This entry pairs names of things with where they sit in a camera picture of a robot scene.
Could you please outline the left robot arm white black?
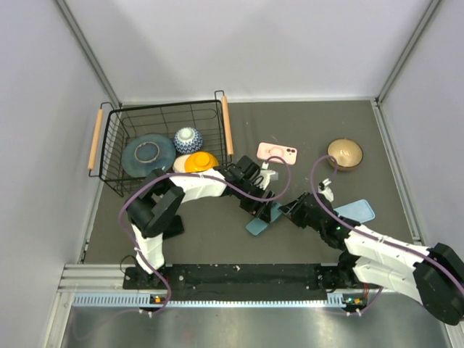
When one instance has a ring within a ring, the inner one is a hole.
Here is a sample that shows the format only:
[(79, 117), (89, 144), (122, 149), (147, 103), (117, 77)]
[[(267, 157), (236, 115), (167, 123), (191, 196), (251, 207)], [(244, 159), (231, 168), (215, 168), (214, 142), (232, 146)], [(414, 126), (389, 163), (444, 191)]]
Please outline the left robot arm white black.
[(279, 203), (275, 194), (265, 189), (278, 174), (265, 163), (257, 165), (248, 156), (236, 164), (219, 165), (199, 173), (171, 173), (153, 170), (142, 186), (155, 179), (159, 182), (126, 202), (124, 210), (135, 236), (136, 263), (139, 278), (148, 287), (157, 287), (164, 280), (162, 266), (165, 258), (162, 243), (184, 232), (183, 222), (177, 214), (181, 204), (198, 199), (235, 196), (240, 208), (253, 220), (246, 226), (256, 236), (263, 232), (279, 216)]

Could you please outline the teal smartphone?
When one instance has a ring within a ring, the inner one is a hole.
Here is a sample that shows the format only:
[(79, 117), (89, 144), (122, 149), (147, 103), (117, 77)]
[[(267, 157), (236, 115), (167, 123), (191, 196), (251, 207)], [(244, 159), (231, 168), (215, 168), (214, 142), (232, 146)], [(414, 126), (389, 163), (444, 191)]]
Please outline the teal smartphone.
[(280, 216), (282, 216), (282, 211), (279, 210), (281, 207), (280, 203), (273, 203), (270, 209), (270, 222), (265, 222), (260, 218), (254, 218), (251, 222), (246, 225), (246, 230), (253, 236), (260, 235), (263, 231), (265, 231), (269, 225), (276, 222)]

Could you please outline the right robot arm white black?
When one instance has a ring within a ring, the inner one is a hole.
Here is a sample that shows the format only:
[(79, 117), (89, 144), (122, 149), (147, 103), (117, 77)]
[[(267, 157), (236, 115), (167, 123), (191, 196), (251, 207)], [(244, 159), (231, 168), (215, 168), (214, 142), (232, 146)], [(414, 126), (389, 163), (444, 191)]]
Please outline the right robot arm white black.
[(338, 276), (345, 286), (383, 287), (413, 299), (447, 325), (463, 320), (463, 261), (450, 246), (418, 246), (377, 233), (340, 215), (322, 194), (304, 193), (280, 210), (342, 252)]

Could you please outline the light blue phone case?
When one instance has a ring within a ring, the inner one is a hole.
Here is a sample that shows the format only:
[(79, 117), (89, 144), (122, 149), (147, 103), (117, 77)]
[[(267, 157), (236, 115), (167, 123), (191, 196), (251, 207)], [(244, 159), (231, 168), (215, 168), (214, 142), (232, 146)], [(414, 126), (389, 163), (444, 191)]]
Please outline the light blue phone case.
[(360, 199), (334, 209), (339, 215), (366, 223), (375, 219), (376, 214), (366, 199)]

